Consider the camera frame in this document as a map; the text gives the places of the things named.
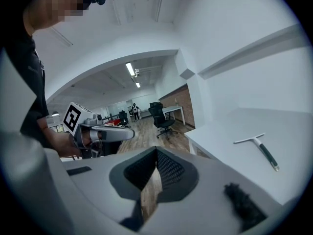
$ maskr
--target white robotic arm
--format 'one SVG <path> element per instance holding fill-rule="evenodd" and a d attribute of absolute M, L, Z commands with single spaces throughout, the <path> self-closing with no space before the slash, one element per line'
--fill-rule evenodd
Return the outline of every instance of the white robotic arm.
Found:
<path fill-rule="evenodd" d="M 82 158 L 101 156 L 103 142 L 117 142 L 134 137 L 132 129 L 105 126 L 100 114 L 73 102 L 67 108 L 63 123 L 72 134 L 76 146 L 81 150 Z M 83 142 L 84 132 L 90 133 L 91 145 L 88 147 Z"/>

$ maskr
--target office chair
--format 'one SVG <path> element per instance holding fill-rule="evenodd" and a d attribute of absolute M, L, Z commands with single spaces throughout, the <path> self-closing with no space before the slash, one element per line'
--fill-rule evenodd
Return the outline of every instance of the office chair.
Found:
<path fill-rule="evenodd" d="M 130 128 L 128 124 L 128 118 L 127 118 L 127 113 L 125 111 L 121 111 L 118 114 L 119 119 L 121 120 L 120 126 L 121 127 L 126 127 L 126 128 Z"/>
<path fill-rule="evenodd" d="M 153 102 L 153 103 L 150 103 L 150 107 L 151 107 L 151 108 L 156 107 L 156 106 L 161 106 L 161 108 L 163 108 L 163 104 L 161 104 L 160 102 Z"/>
<path fill-rule="evenodd" d="M 162 111 L 162 107 L 160 105 L 157 105 L 155 107 L 150 107 L 149 112 L 153 116 L 153 119 L 155 121 L 154 125 L 156 126 L 156 128 L 161 128 L 161 133 L 156 136 L 157 138 L 159 138 L 159 136 L 164 133 L 166 134 L 166 137 L 168 137 L 167 133 L 170 131 L 175 132 L 176 134 L 178 133 L 177 131 L 173 131 L 171 128 L 169 128 L 169 126 L 175 123 L 175 120 L 174 119 L 166 120 Z"/>

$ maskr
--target wooden floor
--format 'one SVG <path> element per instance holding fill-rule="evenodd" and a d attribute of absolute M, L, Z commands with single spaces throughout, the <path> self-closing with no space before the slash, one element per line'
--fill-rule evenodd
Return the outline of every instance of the wooden floor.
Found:
<path fill-rule="evenodd" d="M 129 125 L 135 131 L 135 137 L 131 140 L 124 141 L 120 146 L 118 153 L 132 151 L 142 147 L 148 148 L 151 146 L 163 146 L 180 152 L 189 152 L 188 139 L 185 137 L 184 133 L 193 130 L 192 127 L 175 121 L 171 128 L 178 133 L 169 133 L 168 138 L 166 138 L 166 135 L 164 134 L 157 139 L 159 131 L 153 125 L 153 122 L 154 120 L 152 117 L 145 117 L 140 121 L 130 122 Z M 146 187 L 141 192 L 141 209 L 144 221 L 147 221 L 157 208 L 157 195 L 161 191 L 162 184 L 160 174 L 157 169 L 155 169 Z"/>

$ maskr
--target white desk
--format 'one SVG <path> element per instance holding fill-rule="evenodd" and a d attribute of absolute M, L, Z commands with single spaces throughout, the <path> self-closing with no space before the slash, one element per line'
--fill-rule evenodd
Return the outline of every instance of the white desk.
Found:
<path fill-rule="evenodd" d="M 278 172 L 254 143 L 233 144 L 263 132 L 260 140 L 277 161 Z M 313 121 L 308 113 L 239 108 L 185 136 L 191 153 L 199 148 L 246 176 L 282 205 L 299 196 L 312 175 Z"/>
<path fill-rule="evenodd" d="M 186 124 L 185 123 L 185 117 L 184 117 L 184 111 L 182 110 L 182 107 L 181 106 L 169 106 L 169 107 L 166 107 L 166 108 L 163 108 L 162 111 L 163 111 L 163 114 L 165 116 L 165 113 L 168 113 L 171 114 L 171 112 L 173 111 L 177 111 L 177 110 L 180 110 L 181 112 L 181 117 L 182 117 L 182 122 L 183 124 Z"/>
<path fill-rule="evenodd" d="M 143 117 L 147 117 L 147 116 L 150 116 L 150 112 L 149 110 L 143 110 L 143 111 L 139 111 L 138 112 L 138 116 L 139 116 L 139 119 L 141 120 L 141 118 Z"/>

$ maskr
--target person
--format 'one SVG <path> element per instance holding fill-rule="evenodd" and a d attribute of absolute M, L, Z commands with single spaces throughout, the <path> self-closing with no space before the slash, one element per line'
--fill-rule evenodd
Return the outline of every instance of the person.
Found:
<path fill-rule="evenodd" d="M 141 109 L 138 106 L 136 106 L 136 104 L 134 103 L 132 106 L 132 110 L 135 116 L 135 121 L 137 121 L 137 119 L 139 120 L 138 110 L 141 111 Z"/>
<path fill-rule="evenodd" d="M 60 157 L 80 156 L 70 133 L 55 133 L 48 127 L 49 115 L 45 101 L 45 67 L 36 50 L 33 34 L 39 29 L 51 27 L 71 12 L 77 11 L 83 0 L 32 0 L 16 13 L 14 31 L 5 39 L 4 49 L 20 76 L 36 94 L 22 124 L 21 133 L 38 140 L 44 148 L 55 149 Z M 83 142 L 90 143 L 90 135 L 84 133 Z"/>

